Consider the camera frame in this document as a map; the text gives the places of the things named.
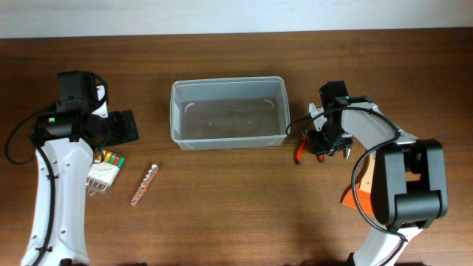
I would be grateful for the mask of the red handled small cutters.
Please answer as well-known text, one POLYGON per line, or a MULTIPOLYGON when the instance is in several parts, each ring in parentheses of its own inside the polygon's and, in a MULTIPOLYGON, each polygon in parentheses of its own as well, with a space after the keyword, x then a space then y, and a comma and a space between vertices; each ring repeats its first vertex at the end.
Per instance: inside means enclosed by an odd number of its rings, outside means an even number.
POLYGON ((320 163, 324 163, 324 155, 326 153, 325 145, 323 144, 323 137, 321 132, 316 130, 304 130, 302 131, 302 141, 296 150, 295 162, 296 165, 302 164, 302 152, 306 146, 311 148, 311 151, 316 155, 317 160, 320 163))

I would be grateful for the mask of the orange socket bit rail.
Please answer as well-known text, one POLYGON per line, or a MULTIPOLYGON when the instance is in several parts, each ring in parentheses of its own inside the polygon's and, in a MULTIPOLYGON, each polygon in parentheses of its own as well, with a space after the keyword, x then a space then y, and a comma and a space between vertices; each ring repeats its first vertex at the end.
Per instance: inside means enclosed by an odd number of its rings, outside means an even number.
POLYGON ((132 206, 137 206, 138 203, 142 200, 152 180, 157 176, 158 171, 159 171, 159 165, 152 164, 151 168, 148 170, 148 173, 143 178, 143 181, 141 182, 135 194, 133 195, 132 199, 130 200, 130 204, 132 206))

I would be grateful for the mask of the orange scraper wooden handle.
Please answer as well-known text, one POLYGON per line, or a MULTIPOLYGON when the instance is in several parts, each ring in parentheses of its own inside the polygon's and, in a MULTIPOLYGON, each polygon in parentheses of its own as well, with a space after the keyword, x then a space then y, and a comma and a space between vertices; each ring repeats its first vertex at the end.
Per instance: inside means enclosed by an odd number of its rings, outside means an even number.
MULTIPOLYGON (((374 215, 371 204, 372 179, 375 168, 375 157, 371 154, 364 160, 361 170, 357 173, 355 180, 355 192, 362 210, 368 215, 374 215)), ((353 190, 348 188, 342 195, 341 204, 356 209, 353 190)))

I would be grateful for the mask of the clear plastic container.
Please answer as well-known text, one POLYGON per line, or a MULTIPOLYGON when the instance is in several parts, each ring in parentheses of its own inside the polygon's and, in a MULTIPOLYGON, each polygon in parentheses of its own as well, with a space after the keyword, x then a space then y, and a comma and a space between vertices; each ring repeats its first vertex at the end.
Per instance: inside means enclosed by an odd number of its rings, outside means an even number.
POLYGON ((290 109, 278 76, 177 81, 170 133, 184 151, 279 146, 290 109))

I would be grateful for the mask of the orange black long-nose pliers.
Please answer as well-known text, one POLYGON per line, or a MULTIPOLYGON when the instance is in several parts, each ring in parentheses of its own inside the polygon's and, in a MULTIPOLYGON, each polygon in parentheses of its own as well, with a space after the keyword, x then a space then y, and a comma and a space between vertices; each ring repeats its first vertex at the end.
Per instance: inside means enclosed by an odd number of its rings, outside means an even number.
POLYGON ((345 159, 345 160, 348 160, 348 159, 349 159, 351 149, 352 149, 352 146, 351 146, 351 145, 345 147, 345 149, 344 149, 344 159, 345 159))

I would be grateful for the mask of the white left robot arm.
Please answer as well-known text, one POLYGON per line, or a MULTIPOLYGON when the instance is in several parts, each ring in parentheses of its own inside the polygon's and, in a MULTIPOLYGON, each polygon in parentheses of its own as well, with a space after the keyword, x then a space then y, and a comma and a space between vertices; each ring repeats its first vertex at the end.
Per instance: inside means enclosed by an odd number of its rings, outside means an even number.
POLYGON ((60 97, 35 116, 38 190, 23 265, 87 265, 86 179, 95 152, 136 141, 132 111, 109 112, 108 85, 87 71, 58 74, 60 97))

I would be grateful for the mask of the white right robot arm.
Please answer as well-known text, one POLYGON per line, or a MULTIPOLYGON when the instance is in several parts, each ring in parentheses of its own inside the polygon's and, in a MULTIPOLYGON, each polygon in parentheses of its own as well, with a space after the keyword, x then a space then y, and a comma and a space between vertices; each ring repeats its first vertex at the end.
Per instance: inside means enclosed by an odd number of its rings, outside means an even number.
POLYGON ((347 263, 393 265, 414 237, 446 215, 443 147, 399 128, 366 95, 350 96, 343 81, 327 82, 319 94, 322 106, 309 107, 313 129, 307 135, 317 159, 349 154, 355 140, 365 148, 350 191, 371 230, 347 263))

